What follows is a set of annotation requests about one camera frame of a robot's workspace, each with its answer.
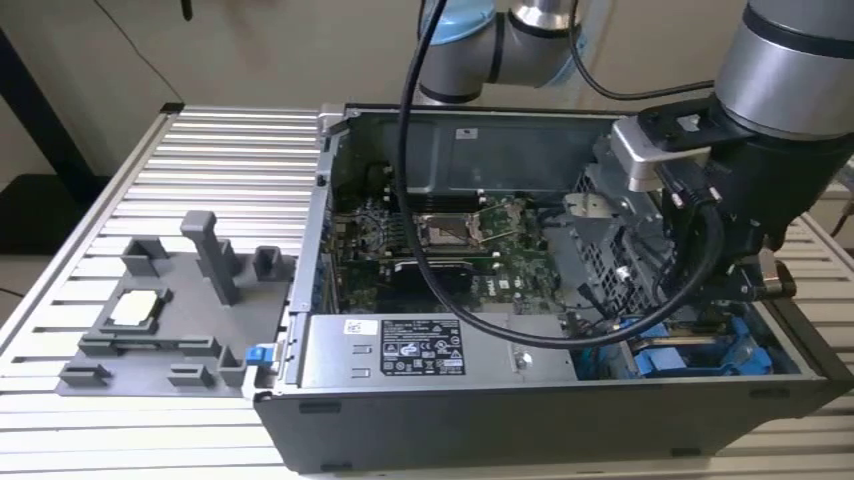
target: aluminum extrusion table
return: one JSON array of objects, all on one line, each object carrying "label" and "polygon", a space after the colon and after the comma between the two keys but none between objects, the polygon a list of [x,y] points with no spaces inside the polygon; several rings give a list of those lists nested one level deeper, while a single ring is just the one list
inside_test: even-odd
[{"label": "aluminum extrusion table", "polygon": [[[21,479],[297,478],[243,399],[62,398],[64,361],[124,272],[132,235],[191,251],[179,224],[215,211],[239,252],[299,253],[315,181],[317,113],[187,107],[161,114],[12,317],[0,328],[0,474]],[[800,218],[779,257],[796,303],[854,369],[854,262]],[[854,396],[759,427],[715,458],[387,472],[381,478],[854,478]],[[364,475],[359,478],[373,478]]]}]

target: white sticker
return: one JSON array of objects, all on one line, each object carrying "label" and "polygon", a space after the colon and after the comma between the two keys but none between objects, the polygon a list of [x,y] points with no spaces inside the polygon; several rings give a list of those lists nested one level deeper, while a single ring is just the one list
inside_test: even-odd
[{"label": "white sticker", "polygon": [[376,320],[349,318],[344,321],[344,335],[376,335],[377,330],[379,322]]},{"label": "white sticker", "polygon": [[477,139],[477,129],[476,128],[457,128],[456,129],[456,139],[457,140],[476,140]]}]

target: motherboard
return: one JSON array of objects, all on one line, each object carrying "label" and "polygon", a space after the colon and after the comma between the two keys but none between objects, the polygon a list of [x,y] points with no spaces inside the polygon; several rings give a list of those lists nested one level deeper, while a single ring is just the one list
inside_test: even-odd
[{"label": "motherboard", "polygon": [[[472,195],[412,203],[432,271],[465,308],[564,312],[560,278],[529,198]],[[417,270],[389,197],[336,214],[333,224],[337,311],[445,312]]]}]

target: power supply label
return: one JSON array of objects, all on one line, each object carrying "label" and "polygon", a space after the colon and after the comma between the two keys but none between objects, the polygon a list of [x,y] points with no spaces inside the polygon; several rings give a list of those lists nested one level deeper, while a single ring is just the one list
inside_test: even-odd
[{"label": "power supply label", "polygon": [[384,375],[465,375],[459,320],[383,320],[381,342]]}]

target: white wall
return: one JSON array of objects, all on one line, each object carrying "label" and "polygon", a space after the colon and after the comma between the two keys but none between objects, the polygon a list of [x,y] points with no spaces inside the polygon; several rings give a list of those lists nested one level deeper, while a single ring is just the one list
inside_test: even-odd
[{"label": "white wall", "polygon": [[[744,0],[612,1],[594,73],[632,91],[716,70]],[[188,103],[317,107],[395,102],[415,45],[416,0],[102,0]],[[89,0],[0,0],[0,26],[80,150],[104,173],[173,95]],[[632,56],[652,53],[638,68]],[[489,87],[488,106],[568,108],[571,90]],[[586,94],[584,108],[631,108]]]},{"label": "white wall", "polygon": [[[603,40],[588,60],[599,83],[632,93],[714,80],[747,0],[614,0]],[[639,110],[696,94],[616,102],[584,88],[579,107]]]}]

